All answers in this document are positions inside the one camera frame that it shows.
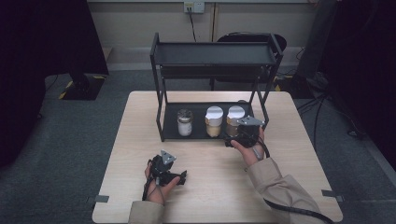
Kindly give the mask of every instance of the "electrical outlet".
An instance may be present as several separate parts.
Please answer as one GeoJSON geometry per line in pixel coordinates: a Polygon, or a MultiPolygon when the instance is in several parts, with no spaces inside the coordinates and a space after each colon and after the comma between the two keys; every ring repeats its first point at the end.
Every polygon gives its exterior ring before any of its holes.
{"type": "Polygon", "coordinates": [[[194,3],[193,2],[184,2],[184,12],[189,13],[194,12],[194,3]]]}
{"type": "Polygon", "coordinates": [[[194,11],[195,13],[204,13],[205,12],[205,2],[194,2],[194,11]]]}

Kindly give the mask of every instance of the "black chair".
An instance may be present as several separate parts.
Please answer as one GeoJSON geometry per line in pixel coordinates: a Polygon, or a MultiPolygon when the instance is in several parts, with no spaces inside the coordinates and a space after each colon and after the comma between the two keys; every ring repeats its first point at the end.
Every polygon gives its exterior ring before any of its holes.
{"type": "MultiPolygon", "coordinates": [[[[218,42],[268,42],[269,34],[265,33],[250,33],[250,32],[236,32],[230,33],[219,38],[218,42]]],[[[285,50],[288,42],[281,35],[274,35],[280,49],[285,50]]],[[[259,83],[266,83],[268,81],[268,69],[263,68],[263,76],[261,76],[259,83]]],[[[255,79],[251,77],[217,77],[210,78],[210,88],[213,91],[215,89],[215,81],[218,82],[236,82],[236,83],[252,83],[254,84],[255,79]]]]}

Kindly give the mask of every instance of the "sleeve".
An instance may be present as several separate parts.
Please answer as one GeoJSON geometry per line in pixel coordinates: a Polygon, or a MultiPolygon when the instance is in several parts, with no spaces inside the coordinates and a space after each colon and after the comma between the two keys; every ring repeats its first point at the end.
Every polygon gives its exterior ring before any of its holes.
{"type": "MultiPolygon", "coordinates": [[[[247,169],[247,173],[254,188],[267,201],[320,213],[312,197],[291,175],[283,177],[272,158],[254,163],[247,169]]],[[[273,212],[279,223],[323,223],[317,218],[305,215],[276,209],[273,212]]]]}
{"type": "Polygon", "coordinates": [[[129,215],[129,224],[161,224],[163,223],[164,206],[148,201],[133,202],[129,215]]]}

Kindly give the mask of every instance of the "gray carpet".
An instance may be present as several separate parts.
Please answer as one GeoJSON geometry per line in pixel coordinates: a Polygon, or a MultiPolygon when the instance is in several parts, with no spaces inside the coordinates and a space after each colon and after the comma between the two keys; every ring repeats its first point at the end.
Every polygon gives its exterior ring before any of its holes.
{"type": "MultiPolygon", "coordinates": [[[[107,161],[131,91],[154,90],[150,71],[112,71],[95,101],[58,100],[68,75],[46,79],[40,119],[17,161],[0,170],[0,223],[92,223],[107,161]]],[[[172,80],[168,90],[209,91],[208,80],[172,80]]],[[[217,83],[218,91],[248,90],[217,83]]],[[[296,106],[307,100],[294,100],[296,106]]],[[[370,140],[347,135],[344,116],[325,101],[316,146],[340,203],[342,223],[396,223],[396,188],[369,152],[370,140]]],[[[303,114],[314,141],[318,104],[303,114]]]]}

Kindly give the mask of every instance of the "shelf rack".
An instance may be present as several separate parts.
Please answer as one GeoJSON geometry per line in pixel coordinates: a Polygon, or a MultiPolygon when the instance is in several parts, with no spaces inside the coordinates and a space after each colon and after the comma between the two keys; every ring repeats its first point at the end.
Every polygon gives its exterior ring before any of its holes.
{"type": "Polygon", "coordinates": [[[264,126],[269,118],[265,109],[265,101],[271,90],[277,69],[282,61],[283,52],[276,42],[274,35],[268,34],[268,42],[160,42],[156,33],[151,47],[150,60],[155,88],[158,97],[157,126],[161,140],[165,139],[213,139],[206,134],[205,113],[212,106],[217,105],[224,111],[221,129],[226,126],[226,113],[232,105],[239,105],[245,109],[246,115],[254,117],[251,103],[255,92],[259,96],[264,114],[264,126]],[[157,66],[161,75],[162,85],[158,78],[157,66]],[[252,93],[249,101],[211,102],[211,103],[178,103],[169,102],[166,94],[166,79],[183,78],[216,78],[216,77],[254,77],[252,93]],[[260,91],[258,80],[261,76],[268,76],[264,96],[260,91]],[[165,100],[163,125],[161,113],[165,100]],[[194,115],[192,133],[181,136],[177,130],[177,111],[181,108],[190,109],[194,115]]]}

